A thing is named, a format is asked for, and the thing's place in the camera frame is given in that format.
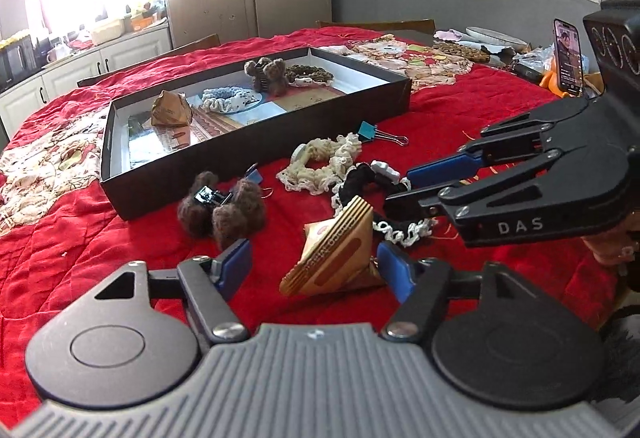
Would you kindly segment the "brown fuzzy hair claw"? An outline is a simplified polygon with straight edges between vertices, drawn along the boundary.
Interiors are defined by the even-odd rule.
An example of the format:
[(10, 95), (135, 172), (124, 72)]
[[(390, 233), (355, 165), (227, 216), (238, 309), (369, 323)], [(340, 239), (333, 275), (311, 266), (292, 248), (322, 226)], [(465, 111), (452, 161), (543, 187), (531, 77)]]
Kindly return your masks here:
[(221, 250), (228, 249), (236, 240), (247, 238), (265, 226), (261, 181), (246, 175), (224, 191), (218, 188), (216, 174), (201, 172), (178, 204), (180, 226), (194, 238), (212, 237)]

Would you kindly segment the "black white-trim scrunchie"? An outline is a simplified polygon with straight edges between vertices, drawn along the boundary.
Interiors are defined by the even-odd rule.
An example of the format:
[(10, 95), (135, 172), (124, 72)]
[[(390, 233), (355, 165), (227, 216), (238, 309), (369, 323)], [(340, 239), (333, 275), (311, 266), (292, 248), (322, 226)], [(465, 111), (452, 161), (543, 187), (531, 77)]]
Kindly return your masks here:
[(345, 177), (332, 187), (331, 204), (334, 214), (337, 215), (353, 198), (368, 200), (373, 205), (374, 233), (387, 242), (408, 249), (420, 240), (433, 236), (437, 221), (428, 217), (398, 221), (384, 213), (382, 202), (394, 193), (411, 191), (410, 180), (401, 176), (386, 162), (360, 162), (352, 165)]

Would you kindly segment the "teal binder clip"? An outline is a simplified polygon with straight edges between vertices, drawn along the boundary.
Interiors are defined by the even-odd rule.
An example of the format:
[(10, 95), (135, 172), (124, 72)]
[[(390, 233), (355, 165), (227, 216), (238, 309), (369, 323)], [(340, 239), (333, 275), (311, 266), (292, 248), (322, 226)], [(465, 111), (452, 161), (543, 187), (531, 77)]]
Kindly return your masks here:
[(372, 143), (375, 140), (385, 140), (390, 143), (397, 143), (401, 147), (405, 147), (409, 143), (409, 139), (406, 136), (393, 135), (378, 129), (374, 124), (362, 121), (360, 123), (358, 132), (358, 138), (363, 143)]

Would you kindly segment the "tan triangular paper packet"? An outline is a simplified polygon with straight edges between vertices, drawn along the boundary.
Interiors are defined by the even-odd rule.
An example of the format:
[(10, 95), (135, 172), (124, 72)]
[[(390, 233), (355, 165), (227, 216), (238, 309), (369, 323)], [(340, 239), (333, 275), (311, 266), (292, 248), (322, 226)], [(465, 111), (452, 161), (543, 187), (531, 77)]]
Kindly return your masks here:
[(285, 296), (314, 296), (384, 284), (371, 254), (373, 207), (356, 195), (337, 217), (308, 224), (297, 264), (283, 277)]

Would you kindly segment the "cream knitted scrunchie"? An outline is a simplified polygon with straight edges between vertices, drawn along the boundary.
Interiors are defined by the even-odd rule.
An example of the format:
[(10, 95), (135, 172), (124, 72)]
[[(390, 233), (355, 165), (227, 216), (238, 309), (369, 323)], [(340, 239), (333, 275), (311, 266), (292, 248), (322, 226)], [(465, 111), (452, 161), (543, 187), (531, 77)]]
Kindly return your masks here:
[(322, 195), (341, 183), (362, 151), (357, 134), (314, 138), (293, 151), (290, 163), (276, 175), (287, 191)]

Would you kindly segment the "dark blue binder clip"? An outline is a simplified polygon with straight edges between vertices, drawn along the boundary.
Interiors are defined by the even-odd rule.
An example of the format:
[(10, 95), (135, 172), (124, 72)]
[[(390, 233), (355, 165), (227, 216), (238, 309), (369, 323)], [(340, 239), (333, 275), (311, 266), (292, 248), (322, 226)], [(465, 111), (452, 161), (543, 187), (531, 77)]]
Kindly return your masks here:
[(262, 181), (264, 180), (264, 177), (262, 177), (262, 174), (260, 174), (257, 163), (250, 165), (250, 167), (244, 174), (244, 178), (258, 185), (260, 189), (262, 189), (263, 199), (269, 198), (270, 195), (273, 194), (273, 189), (271, 187), (262, 187)]

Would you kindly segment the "olive brown knitted scrunchie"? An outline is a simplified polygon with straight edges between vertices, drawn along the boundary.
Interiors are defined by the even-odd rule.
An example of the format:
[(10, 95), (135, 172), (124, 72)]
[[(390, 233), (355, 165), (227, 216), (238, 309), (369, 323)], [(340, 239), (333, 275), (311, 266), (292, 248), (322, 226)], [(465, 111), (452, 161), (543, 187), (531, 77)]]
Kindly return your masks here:
[(307, 65), (290, 65), (284, 76), (288, 84), (294, 87), (330, 85), (334, 75), (321, 67)]

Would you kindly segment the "blue white knitted scrunchie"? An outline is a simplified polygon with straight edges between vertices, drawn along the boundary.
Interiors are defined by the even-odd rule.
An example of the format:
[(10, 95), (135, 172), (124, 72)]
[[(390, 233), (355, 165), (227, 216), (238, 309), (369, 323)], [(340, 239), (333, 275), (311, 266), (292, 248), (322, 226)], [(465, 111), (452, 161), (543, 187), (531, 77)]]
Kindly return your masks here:
[(207, 113), (232, 114), (255, 107), (261, 102), (262, 93), (251, 88), (223, 86), (203, 92), (201, 109)]

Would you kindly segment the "smartphone on orange stand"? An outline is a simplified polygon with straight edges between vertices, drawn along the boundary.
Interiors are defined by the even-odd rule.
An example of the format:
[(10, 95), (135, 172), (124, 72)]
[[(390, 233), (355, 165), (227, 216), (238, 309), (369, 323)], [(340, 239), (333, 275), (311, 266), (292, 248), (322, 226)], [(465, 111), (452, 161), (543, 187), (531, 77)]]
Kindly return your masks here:
[(552, 30), (553, 55), (539, 86), (560, 98), (582, 96), (585, 79), (578, 30), (561, 19), (553, 21)]

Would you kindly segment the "red quilted bedspread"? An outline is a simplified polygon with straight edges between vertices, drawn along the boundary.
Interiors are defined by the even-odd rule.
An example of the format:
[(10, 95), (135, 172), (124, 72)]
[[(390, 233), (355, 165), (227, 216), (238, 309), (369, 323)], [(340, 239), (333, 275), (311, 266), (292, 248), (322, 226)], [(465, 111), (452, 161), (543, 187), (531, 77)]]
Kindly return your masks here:
[[(32, 143), (78, 115), (108, 106), (117, 97), (180, 76), (290, 48), (338, 45), (368, 37), (368, 31), (353, 28), (304, 29), (160, 59), (52, 100), (23, 123), (12, 146)], [(364, 146), (362, 158), (382, 160), (405, 171), (446, 157), (477, 137), (483, 127), (534, 109), (550, 98), (542, 88), (509, 73), (476, 66), (454, 84), (414, 93), (406, 113), (382, 123), (383, 131), (407, 137), (407, 146), (375, 141)], [(385, 323), (397, 304), (383, 288), (318, 297), (281, 295), (280, 281), (302, 251), (304, 224), (329, 217), (332, 209), (325, 197), (285, 190), (277, 180), (280, 169), (280, 162), (262, 167), (271, 191), (267, 224), (253, 237), (253, 266), (232, 299), (235, 314), (250, 328), (263, 323)], [(99, 183), (67, 192), (35, 224), (5, 233), (1, 239), (2, 423), (14, 426), (38, 406), (24, 368), (24, 352), (41, 325), (133, 259), (142, 259), (153, 269), (171, 268), (184, 258), (216, 250), (214, 242), (193, 239), (181, 229), (173, 205), (123, 221)], [(434, 238), (419, 242), (412, 254), (434, 256), (464, 270), (478, 269), (486, 262), (506, 264), (596, 328), (612, 314), (616, 303), (616, 271), (601, 266), (577, 239), (469, 249), (450, 226), (440, 224)]]

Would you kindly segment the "wooden chair right side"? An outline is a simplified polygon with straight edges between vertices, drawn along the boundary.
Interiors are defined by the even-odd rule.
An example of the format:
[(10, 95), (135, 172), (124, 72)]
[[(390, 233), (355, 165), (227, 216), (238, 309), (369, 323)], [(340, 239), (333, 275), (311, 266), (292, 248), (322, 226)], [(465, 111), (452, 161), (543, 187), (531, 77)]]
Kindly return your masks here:
[(414, 31), (422, 34), (433, 35), (436, 32), (436, 24), (433, 19), (378, 21), (378, 22), (333, 22), (317, 20), (319, 28), (324, 27), (352, 27), (378, 32), (387, 31)]

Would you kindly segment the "wooden chair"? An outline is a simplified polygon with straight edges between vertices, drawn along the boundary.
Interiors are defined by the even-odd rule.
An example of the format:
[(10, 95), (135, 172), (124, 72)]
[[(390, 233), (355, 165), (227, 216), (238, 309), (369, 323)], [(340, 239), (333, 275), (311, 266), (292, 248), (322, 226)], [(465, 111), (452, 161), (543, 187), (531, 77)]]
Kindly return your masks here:
[(378, 22), (333, 22), (317, 20), (319, 28), (324, 27), (352, 27), (378, 32), (387, 31), (414, 31), (422, 34), (433, 35), (436, 32), (436, 24), (433, 19), (378, 21)]
[(137, 39), (117, 43), (100, 50), (106, 72), (99, 76), (90, 76), (77, 82), (78, 87), (87, 87), (99, 83), (120, 70), (128, 70), (145, 62), (166, 56), (184, 55), (195, 50), (206, 50), (220, 45), (219, 35), (214, 33), (189, 44), (168, 48), (168, 34), (165, 31), (140, 35)]

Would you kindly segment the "black shallow box tray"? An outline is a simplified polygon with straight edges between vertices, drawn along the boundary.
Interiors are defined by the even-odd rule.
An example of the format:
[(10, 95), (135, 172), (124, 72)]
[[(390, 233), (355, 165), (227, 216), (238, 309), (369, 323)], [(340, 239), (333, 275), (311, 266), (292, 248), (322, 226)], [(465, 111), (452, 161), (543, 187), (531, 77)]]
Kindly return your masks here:
[[(300, 143), (358, 131), (409, 108), (407, 76), (321, 48), (285, 50), (286, 64), (316, 66), (334, 75), (330, 85), (292, 87), (280, 97), (232, 114), (201, 109), (209, 88), (250, 86), (243, 62), (193, 73), (119, 97), (108, 109), (100, 184), (125, 221), (176, 202), (203, 171), (221, 180), (239, 177), (257, 163), (288, 158)], [(161, 91), (186, 97), (193, 117), (185, 127), (151, 125)]]

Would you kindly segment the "brown fuzzy clip in box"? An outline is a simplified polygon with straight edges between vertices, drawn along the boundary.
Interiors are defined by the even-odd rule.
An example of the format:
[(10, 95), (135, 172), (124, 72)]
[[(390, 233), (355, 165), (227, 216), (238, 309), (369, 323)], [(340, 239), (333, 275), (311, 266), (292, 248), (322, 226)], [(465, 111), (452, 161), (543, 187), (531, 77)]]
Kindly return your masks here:
[(254, 91), (272, 97), (283, 96), (288, 91), (285, 71), (286, 65), (282, 58), (262, 57), (257, 61), (246, 61), (244, 65), (244, 72), (252, 79)]

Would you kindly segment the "white kitchen cabinet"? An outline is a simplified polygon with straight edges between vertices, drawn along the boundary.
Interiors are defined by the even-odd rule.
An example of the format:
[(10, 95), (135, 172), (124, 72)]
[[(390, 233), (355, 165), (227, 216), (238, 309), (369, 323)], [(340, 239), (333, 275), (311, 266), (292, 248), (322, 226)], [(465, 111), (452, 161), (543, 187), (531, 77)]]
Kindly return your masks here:
[(129, 33), (90, 50), (81, 50), (61, 61), (46, 65), (40, 72), (1, 93), (1, 124), (6, 138), (11, 140), (24, 121), (48, 102), (77, 87), (77, 82), (106, 72), (100, 53), (102, 48), (137, 39), (140, 35), (165, 31), (168, 48), (172, 50), (167, 19), (148, 28)]

